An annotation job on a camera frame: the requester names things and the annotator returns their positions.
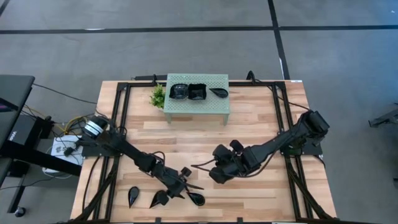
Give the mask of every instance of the small plant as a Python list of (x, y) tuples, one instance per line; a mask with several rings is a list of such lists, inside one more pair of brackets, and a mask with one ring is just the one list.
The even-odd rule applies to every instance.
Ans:
[(150, 96), (150, 103), (158, 108), (164, 108), (166, 92), (163, 91), (162, 85), (157, 85), (153, 91), (152, 96)]

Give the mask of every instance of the black floor line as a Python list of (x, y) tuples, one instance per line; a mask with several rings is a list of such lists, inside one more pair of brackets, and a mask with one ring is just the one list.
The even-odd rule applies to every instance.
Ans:
[(282, 77), (284, 80), (290, 80), (289, 69), (287, 68), (286, 55), (284, 45), (282, 43), (282, 37), (279, 32), (278, 20), (276, 18), (276, 11), (273, 0), (268, 0), (269, 12), (271, 14), (272, 26), (274, 28), (274, 35), (276, 40), (276, 47), (278, 50), (280, 66), (282, 67)]
[(6, 10), (8, 3), (10, 3), (10, 0), (4, 0), (4, 2), (2, 3), (0, 7), (0, 17), (3, 14), (4, 10)]
[(279, 30), (385, 30), (398, 29), (398, 25), (375, 25), (375, 26), (282, 26)]
[(146, 32), (211, 32), (211, 31), (260, 31), (273, 30), (271, 26), (225, 26), (225, 27), (154, 27), (115, 29), (50, 29), (50, 30), (0, 30), (0, 34), (109, 34)]

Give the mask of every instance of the table leg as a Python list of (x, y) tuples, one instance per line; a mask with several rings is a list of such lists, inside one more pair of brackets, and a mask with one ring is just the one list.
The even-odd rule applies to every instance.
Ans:
[(224, 126), (226, 126), (226, 123), (228, 123), (228, 117), (229, 117), (229, 114), (224, 115)]
[(168, 122), (169, 124), (171, 124), (171, 123), (172, 123), (172, 115), (169, 114), (169, 113), (165, 113), (164, 115), (166, 116), (167, 122)]

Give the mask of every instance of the gray concrete floor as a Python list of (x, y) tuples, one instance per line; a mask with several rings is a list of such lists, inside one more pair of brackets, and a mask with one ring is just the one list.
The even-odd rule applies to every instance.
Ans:
[[(280, 26), (398, 24), (388, 0), (274, 0)], [(0, 29), (87, 29), (172, 26), (269, 26), (263, 0), (11, 0)], [(396, 223), (397, 127), (368, 120), (398, 102), (398, 30), (283, 31), (291, 79), (303, 80), (311, 108), (331, 129), (323, 141), (327, 175), (343, 220)], [(273, 31), (150, 34), (0, 35), (0, 73), (34, 75), (36, 83), (95, 101), (103, 80), (153, 73), (228, 73), (281, 79)], [(56, 121), (93, 105), (34, 88), (27, 104)], [(27, 183), (45, 176), (32, 169)], [(0, 191), (4, 223), (68, 220), (76, 178), (27, 188), (22, 218), (6, 213), (12, 189)], [(3, 187), (16, 185), (8, 178)]]

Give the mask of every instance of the wooden table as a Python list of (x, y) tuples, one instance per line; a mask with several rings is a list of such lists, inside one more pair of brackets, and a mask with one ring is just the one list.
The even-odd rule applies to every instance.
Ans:
[[(117, 82), (103, 82), (98, 99), (98, 111), (111, 117)], [(308, 106), (302, 82), (286, 81), (289, 101)], [(154, 222), (161, 217), (164, 222), (235, 222), (243, 217), (245, 222), (294, 221), (292, 200), (283, 157), (277, 153), (267, 168), (250, 179), (228, 181), (224, 185), (215, 183), (206, 172), (190, 167), (212, 159), (211, 153), (218, 144), (229, 145), (238, 139), (245, 146), (262, 144), (278, 132), (275, 106), (271, 91), (266, 87), (230, 87), (231, 114), (229, 123), (223, 126), (219, 116), (186, 116), (173, 118), (167, 124), (159, 109), (150, 105), (149, 95), (153, 88), (131, 89), (127, 112), (127, 138), (131, 144), (145, 152), (164, 151), (166, 165), (180, 170), (184, 166), (193, 172), (188, 178), (191, 184), (205, 190), (192, 190), (206, 197), (206, 204), (197, 207), (189, 199), (174, 198), (166, 206), (149, 209), (156, 191), (165, 187), (138, 170), (133, 161), (122, 156), (111, 215), (112, 222)], [(291, 106), (295, 122), (305, 110)], [(95, 158), (84, 161), (80, 175), (71, 218), (81, 213), (83, 194), (88, 174)], [(302, 156), (303, 168), (309, 191), (331, 216), (336, 216), (325, 169), (313, 156)], [(102, 159), (97, 163), (86, 198), (88, 204), (97, 191)], [(129, 208), (127, 192), (137, 186), (141, 194), (132, 208)], [(305, 217), (302, 194), (299, 189), (300, 211)], [(104, 217), (105, 192), (101, 204), (100, 218)]]

